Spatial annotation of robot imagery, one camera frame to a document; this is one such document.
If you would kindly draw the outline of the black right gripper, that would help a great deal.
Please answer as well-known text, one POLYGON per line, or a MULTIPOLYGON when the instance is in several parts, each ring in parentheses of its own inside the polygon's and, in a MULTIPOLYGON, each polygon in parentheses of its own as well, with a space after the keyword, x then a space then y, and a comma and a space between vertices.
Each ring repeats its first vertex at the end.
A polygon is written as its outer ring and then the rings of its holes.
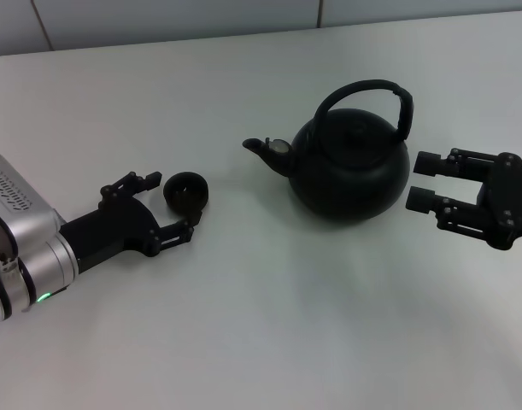
POLYGON ((522 237, 522 159, 518 155, 503 152, 496 156, 453 148, 442 158, 420 151, 413 171, 483 182, 480 204, 489 212, 475 204, 439 196, 433 190, 410 188, 406 209, 433 212, 439 230, 483 240, 499 250, 511 249, 522 237))

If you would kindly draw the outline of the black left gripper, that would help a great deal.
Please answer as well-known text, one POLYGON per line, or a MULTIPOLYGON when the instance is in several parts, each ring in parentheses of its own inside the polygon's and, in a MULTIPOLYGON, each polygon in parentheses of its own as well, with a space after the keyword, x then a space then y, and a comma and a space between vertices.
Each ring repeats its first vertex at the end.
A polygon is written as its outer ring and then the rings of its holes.
POLYGON ((124 251, 154 257, 192 239, 201 212, 159 227, 153 214, 133 197, 158 187, 161 177, 160 172, 146 177, 129 172, 101 188, 102 200, 96 210, 62 226, 60 233, 70 245, 80 272, 124 251))

